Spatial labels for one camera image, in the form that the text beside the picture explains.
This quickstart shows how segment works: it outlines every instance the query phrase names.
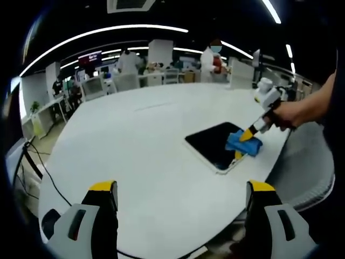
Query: ceiling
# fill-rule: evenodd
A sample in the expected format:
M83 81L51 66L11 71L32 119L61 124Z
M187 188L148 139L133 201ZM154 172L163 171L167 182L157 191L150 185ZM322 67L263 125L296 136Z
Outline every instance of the ceiling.
M210 40L219 38L247 53L260 48L263 54L274 57L275 60L268 63L290 70L291 60L285 47L289 44L296 73L320 83L325 81L335 69L336 48L317 8L303 0L271 0L271 3L281 24L274 22L261 0L156 0L147 12L112 14L107 13L106 0L56 1L43 8L25 62L18 72L51 47L81 33L116 25L157 24L189 32L140 28L96 33L57 48L26 74L43 70L54 61L62 60L64 65L76 60L78 55L73 55L89 49L106 51L148 46L149 41L159 38L173 40L176 47L203 51ZM224 47L221 54L245 58L228 47Z

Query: blue cloth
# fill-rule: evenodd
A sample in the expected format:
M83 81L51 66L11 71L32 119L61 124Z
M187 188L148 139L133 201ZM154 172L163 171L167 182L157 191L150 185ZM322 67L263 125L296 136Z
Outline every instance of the blue cloth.
M240 142L239 138L242 134L243 130L241 129L236 133L230 133L225 144L225 149L228 151L240 151L243 154L256 156L259 153L260 147L263 145L263 143L257 138L251 138L245 142Z

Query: white chair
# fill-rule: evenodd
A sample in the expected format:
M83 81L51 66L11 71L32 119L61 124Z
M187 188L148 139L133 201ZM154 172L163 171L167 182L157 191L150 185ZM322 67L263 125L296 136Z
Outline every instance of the white chair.
M147 75L147 86L162 85L163 78L160 74L151 73Z
M333 156L322 130L322 126L309 122L293 131L266 181L283 203L298 212L322 202L333 189ZM244 222L245 218L244 211L234 222Z
M165 85L178 84L178 69L165 70L163 83Z
M254 68L236 59L232 61L230 89L252 89Z
M139 78L136 74L120 74L114 77L114 84L118 92L139 89Z
M82 98L84 101L90 101L107 95L107 86L103 78L93 77L81 83Z

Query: monitor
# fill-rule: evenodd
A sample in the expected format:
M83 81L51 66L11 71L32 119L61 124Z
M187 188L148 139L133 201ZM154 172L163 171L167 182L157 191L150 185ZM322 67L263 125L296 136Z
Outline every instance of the monitor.
M108 66L101 67L101 72L109 73L109 67Z
M102 79L99 77L90 78L82 83L85 96L103 91Z
M95 67L102 63L102 51L92 52L83 56L78 57L78 64L81 68L89 66Z

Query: white desk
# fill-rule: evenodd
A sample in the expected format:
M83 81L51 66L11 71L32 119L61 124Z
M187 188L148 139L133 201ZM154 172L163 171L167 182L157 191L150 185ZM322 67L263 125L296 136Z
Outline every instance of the white desk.
M227 175L216 174L184 138L225 121L245 128L262 113L251 91L217 84L120 92L78 108L47 169L72 204L94 183L116 180L118 249L141 258L179 258L243 211L246 182L266 180L288 133L272 127L259 134L264 145L257 157L246 156ZM40 223L51 208L68 209L46 174L39 198Z
M57 97L55 100L50 101L46 105L42 106L36 113L30 115L27 119L22 121L23 127L25 128L26 135L29 135L32 128L33 133L40 139L46 136L53 126L53 118L51 117L51 112L49 108L54 104L59 104L59 108L65 123L67 120L61 108L61 102L64 100L64 97Z

